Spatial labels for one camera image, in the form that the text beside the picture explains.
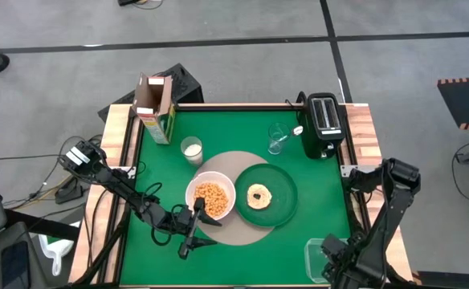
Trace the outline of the glass of milk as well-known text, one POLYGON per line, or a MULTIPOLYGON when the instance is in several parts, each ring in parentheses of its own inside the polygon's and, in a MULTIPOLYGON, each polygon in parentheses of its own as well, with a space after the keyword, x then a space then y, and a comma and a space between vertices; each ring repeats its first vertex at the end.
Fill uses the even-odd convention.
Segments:
POLYGON ((202 164, 202 141, 196 136, 187 136, 181 141, 181 152, 190 164, 195 166, 200 166, 202 164))

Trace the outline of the black toaster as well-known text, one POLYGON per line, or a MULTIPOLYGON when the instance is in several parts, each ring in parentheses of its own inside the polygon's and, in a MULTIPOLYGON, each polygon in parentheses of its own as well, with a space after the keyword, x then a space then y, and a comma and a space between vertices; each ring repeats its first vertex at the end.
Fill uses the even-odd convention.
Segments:
POLYGON ((336 97, 329 92, 309 96, 300 92, 297 102, 304 105, 299 110, 298 123, 303 127, 300 135, 306 156, 311 159, 333 157, 345 138, 336 97))

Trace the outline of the white bowl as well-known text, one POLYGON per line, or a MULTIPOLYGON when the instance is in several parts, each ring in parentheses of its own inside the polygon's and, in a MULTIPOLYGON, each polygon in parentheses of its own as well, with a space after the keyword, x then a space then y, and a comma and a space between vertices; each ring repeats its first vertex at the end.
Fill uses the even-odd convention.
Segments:
POLYGON ((211 182, 211 183, 216 183, 216 184, 220 185, 225 190, 226 195, 229 199, 228 207, 227 207, 226 212, 223 215, 221 215, 217 218, 214 218, 214 220, 218 221, 218 220, 224 218, 225 216, 227 216, 232 211, 232 209, 234 208, 235 199, 236 199, 235 186, 234 186, 233 182, 231 181, 231 179, 223 173, 219 173, 219 172, 216 172, 216 171, 207 171, 207 172, 199 173, 188 184, 188 186, 186 188, 186 204, 191 209, 194 207, 194 203, 197 200, 197 199, 194 198, 195 188, 198 185, 200 185, 201 183, 205 183, 205 182, 211 182))

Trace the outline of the black aluminium table frame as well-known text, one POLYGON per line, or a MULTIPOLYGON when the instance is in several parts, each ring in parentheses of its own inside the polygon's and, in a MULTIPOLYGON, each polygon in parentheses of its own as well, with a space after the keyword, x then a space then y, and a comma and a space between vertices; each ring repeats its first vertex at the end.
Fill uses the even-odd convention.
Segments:
MULTIPOLYGON (((181 109, 187 112, 205 109, 208 112, 234 112, 241 110, 243 112, 263 112, 265 109, 277 111, 279 109, 290 109, 291 106, 285 103, 273 104, 183 104, 181 109)), ((129 104, 113 104, 108 109, 107 120, 105 121, 101 148, 106 152, 108 162, 113 165, 120 164, 122 149, 127 149, 128 163, 131 165, 134 160, 135 145, 139 137, 136 134, 141 130, 143 124, 136 123, 135 128, 131 128, 128 123, 129 113, 131 112, 129 104)), ((350 136, 344 140, 341 145, 340 155, 343 161, 349 159, 349 153, 354 151, 356 155, 355 162, 359 166, 378 165, 381 162, 381 150, 378 143, 376 130, 373 124, 373 118, 368 104, 344 104, 342 111, 346 113, 347 127, 350 130, 350 136)), ((81 278, 87 269, 88 254, 92 253, 96 257, 100 249, 106 243, 107 224, 110 221, 118 223, 120 214, 113 213, 114 209, 120 208, 120 203, 113 197, 105 197, 103 201, 99 200, 102 188, 93 185, 88 193, 87 205, 85 207, 84 219, 92 219, 92 211, 98 209, 96 228, 93 232, 96 236, 93 238, 94 244, 88 247, 86 230, 90 226, 82 225, 79 238, 75 243, 75 255, 71 266, 71 272, 68 277, 70 283, 74 283, 81 278)), ((390 247, 387 249, 386 256, 388 262, 394 270, 404 279, 409 281, 414 279, 411 273, 410 264, 406 254, 406 248, 402 239, 400 230, 397 230, 390 247)))

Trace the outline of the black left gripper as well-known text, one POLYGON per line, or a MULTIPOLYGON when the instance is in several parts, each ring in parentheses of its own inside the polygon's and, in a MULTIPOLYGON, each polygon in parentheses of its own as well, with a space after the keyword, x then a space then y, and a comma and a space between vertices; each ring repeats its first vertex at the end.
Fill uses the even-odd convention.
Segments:
POLYGON ((199 220, 202 223, 212 226, 221 226, 222 224, 205 211, 205 201, 203 198, 198 198, 194 203, 194 209, 190 210, 186 205, 175 205, 172 208, 172 224, 173 232, 185 236, 185 240, 181 243, 178 255, 181 259, 187 259, 188 254, 201 246, 216 245, 217 242, 211 239, 198 238, 195 232, 199 220))

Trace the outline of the black computer tower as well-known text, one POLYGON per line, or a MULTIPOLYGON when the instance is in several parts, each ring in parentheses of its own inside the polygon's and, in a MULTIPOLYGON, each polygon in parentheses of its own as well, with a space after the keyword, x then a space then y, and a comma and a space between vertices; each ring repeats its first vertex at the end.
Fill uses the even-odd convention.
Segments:
MULTIPOLYGON (((154 76, 171 76, 173 79, 172 100, 178 104, 201 104, 204 103, 201 84, 185 69, 181 63, 171 68, 160 71, 154 76)), ((131 104, 135 91, 131 91, 111 104, 131 104)), ((102 108, 97 112, 98 117, 105 123, 108 118, 109 107, 102 108)))

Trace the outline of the round beige placemat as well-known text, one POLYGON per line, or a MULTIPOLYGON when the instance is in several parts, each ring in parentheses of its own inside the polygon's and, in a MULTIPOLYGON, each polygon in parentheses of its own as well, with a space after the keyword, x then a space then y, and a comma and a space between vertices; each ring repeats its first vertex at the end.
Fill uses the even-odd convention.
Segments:
MULTIPOLYGON (((242 171, 252 165, 265 164, 262 157, 246 151, 228 151, 219 153, 205 161, 196 175, 206 171, 223 173, 235 183, 242 171)), ((220 219, 221 226, 212 226, 200 222, 198 227, 209 238, 230 246, 245 246, 258 242, 273 231, 273 227, 255 226, 244 220, 236 206, 220 219)))

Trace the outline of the black floor stand foot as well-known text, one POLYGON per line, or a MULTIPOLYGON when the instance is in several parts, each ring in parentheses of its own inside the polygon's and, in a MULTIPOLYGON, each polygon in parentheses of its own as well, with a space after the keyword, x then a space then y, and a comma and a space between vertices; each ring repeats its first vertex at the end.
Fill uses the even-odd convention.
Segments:
POLYGON ((70 176, 55 193, 55 203, 63 204, 81 198, 84 188, 76 177, 70 176))

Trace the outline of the clear plastic container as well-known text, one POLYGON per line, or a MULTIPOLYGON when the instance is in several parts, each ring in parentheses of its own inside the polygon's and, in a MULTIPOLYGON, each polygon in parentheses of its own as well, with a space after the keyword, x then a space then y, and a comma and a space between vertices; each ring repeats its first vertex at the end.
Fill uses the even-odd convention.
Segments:
POLYGON ((328 283, 323 272, 331 257, 326 253, 324 241, 324 238, 310 238, 304 247, 306 275, 316 284, 328 283))

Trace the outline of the bagel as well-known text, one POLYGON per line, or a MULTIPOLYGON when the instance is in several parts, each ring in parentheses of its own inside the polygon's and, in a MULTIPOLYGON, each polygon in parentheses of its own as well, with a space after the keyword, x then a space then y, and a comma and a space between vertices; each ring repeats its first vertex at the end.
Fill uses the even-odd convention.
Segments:
POLYGON ((265 185, 253 184, 247 191, 247 204, 254 210, 267 208, 271 203, 272 195, 265 185))

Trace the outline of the orange cereal pieces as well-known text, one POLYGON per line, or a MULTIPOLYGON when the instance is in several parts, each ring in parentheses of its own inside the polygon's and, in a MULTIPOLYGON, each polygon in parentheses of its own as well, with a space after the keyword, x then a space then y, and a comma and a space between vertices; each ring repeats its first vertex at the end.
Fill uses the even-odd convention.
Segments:
POLYGON ((225 190, 216 183, 205 182, 195 188, 194 198, 203 198, 206 204, 206 213, 217 218, 223 215, 228 207, 228 197, 225 190))

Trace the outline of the panda cereal box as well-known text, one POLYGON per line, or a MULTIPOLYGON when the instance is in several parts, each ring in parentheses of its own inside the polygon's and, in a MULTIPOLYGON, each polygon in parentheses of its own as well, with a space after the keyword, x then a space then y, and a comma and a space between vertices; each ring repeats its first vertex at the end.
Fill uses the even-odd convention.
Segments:
POLYGON ((176 112, 172 88, 171 76, 140 73, 135 89, 132 110, 158 145, 169 145, 173 135, 176 112))

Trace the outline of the empty clear glass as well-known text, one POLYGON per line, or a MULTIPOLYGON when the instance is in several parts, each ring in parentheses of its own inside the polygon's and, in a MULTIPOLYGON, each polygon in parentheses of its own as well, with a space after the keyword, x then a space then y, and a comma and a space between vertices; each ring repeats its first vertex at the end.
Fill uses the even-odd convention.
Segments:
POLYGON ((281 153, 283 145, 290 138, 291 130, 283 123, 274 123, 268 129, 269 145, 267 151, 272 155, 281 153))

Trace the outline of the green plate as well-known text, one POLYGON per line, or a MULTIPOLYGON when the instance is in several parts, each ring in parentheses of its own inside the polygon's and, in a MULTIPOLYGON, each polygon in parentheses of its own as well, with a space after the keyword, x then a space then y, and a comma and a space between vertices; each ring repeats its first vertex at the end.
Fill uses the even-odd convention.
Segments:
POLYGON ((274 227, 283 225, 295 213, 298 192, 290 175, 271 164, 257 164, 242 171, 235 181, 235 206, 241 217, 256 226, 274 227), (250 205, 250 187, 265 188, 271 195, 265 206, 256 209, 250 205))

